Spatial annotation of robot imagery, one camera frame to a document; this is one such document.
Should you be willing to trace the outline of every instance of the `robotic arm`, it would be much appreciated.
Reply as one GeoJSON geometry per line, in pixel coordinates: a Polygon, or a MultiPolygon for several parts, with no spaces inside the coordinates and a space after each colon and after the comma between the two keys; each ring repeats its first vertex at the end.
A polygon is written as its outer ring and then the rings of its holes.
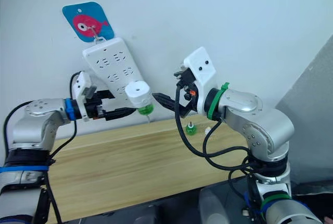
{"type": "Polygon", "coordinates": [[[246,199],[260,223],[321,223],[307,207],[291,199],[288,150],[294,127],[290,119],[277,109],[264,107],[256,95],[229,89],[228,83],[219,89],[215,81],[216,70],[203,47],[185,58],[181,69],[175,74],[179,80],[175,101],[161,93],[153,96],[163,107],[175,111],[178,130],[185,145],[220,169],[232,171],[250,167],[247,170],[250,173],[247,175],[249,188],[246,199]],[[179,104],[181,89],[185,91],[185,100],[189,101],[185,107],[179,104]],[[248,144],[248,165],[238,168],[215,165],[209,158],[216,155],[207,154],[205,145],[203,153],[194,150],[179,119],[180,116],[186,117],[191,110],[211,120],[225,122],[242,134],[248,144]]]}
{"type": "Polygon", "coordinates": [[[24,117],[14,126],[14,141],[4,167],[0,168],[0,223],[44,224],[47,221],[53,196],[41,186],[48,184],[47,171],[55,155],[50,152],[58,127],[81,118],[118,119],[136,110],[103,110],[102,99],[114,97],[109,91],[94,93],[96,87],[89,83],[84,72],[75,85],[76,99],[31,102],[25,107],[24,117]]]}

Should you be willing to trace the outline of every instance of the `electrical outlet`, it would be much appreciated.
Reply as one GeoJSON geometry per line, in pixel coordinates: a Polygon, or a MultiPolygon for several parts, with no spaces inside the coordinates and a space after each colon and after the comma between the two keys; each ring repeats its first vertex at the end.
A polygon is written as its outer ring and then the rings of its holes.
{"type": "Polygon", "coordinates": [[[83,57],[119,100],[127,100],[125,87],[132,81],[143,80],[133,57],[121,38],[99,43],[83,52],[83,57]]]}

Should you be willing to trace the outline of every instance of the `wooden table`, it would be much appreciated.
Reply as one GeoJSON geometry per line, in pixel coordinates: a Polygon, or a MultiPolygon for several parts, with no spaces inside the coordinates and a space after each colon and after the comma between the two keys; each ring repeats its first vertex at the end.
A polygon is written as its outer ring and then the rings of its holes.
{"type": "MultiPolygon", "coordinates": [[[[206,127],[215,122],[187,117],[197,125],[191,143],[202,150],[206,127]]],[[[55,148],[63,141],[57,141],[55,148]]],[[[211,136],[208,152],[245,139],[226,125],[211,136]]],[[[241,163],[242,151],[213,160],[225,166],[241,163]]],[[[174,119],[94,133],[75,138],[56,156],[50,182],[63,221],[116,210],[199,188],[227,179],[227,172],[211,167],[183,144],[174,119]]],[[[55,223],[53,209],[48,223],[55,223]]]]}

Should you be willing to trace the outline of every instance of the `white wall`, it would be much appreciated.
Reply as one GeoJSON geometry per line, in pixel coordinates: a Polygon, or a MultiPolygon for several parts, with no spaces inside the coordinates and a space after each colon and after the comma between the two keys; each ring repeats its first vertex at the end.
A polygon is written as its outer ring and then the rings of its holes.
{"type": "MultiPolygon", "coordinates": [[[[61,9],[88,1],[101,4],[152,89],[172,96],[173,72],[205,46],[220,83],[275,106],[333,30],[332,0],[0,0],[1,120],[21,102],[68,97],[70,75],[86,69],[81,51],[91,44],[78,39],[61,9]]],[[[159,107],[153,118],[171,116],[159,107]]],[[[145,120],[80,123],[79,133],[145,120]]],[[[65,126],[58,136],[71,131],[65,126]]]]}

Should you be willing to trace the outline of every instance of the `gray floor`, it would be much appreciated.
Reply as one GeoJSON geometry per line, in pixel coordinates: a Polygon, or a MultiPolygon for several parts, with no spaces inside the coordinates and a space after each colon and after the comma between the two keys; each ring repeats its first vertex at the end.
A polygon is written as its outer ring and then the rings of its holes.
{"type": "MultiPolygon", "coordinates": [[[[235,187],[240,192],[244,192],[246,189],[245,180],[236,181],[235,187]]],[[[208,188],[220,199],[231,224],[251,223],[246,217],[241,215],[241,210],[245,207],[244,201],[230,190],[226,182],[214,184],[208,186],[208,188]]],[[[159,206],[161,224],[200,224],[200,213],[198,210],[199,192],[200,189],[191,190],[110,213],[70,221],[68,224],[133,224],[135,219],[142,216],[150,205],[159,206]]]]}

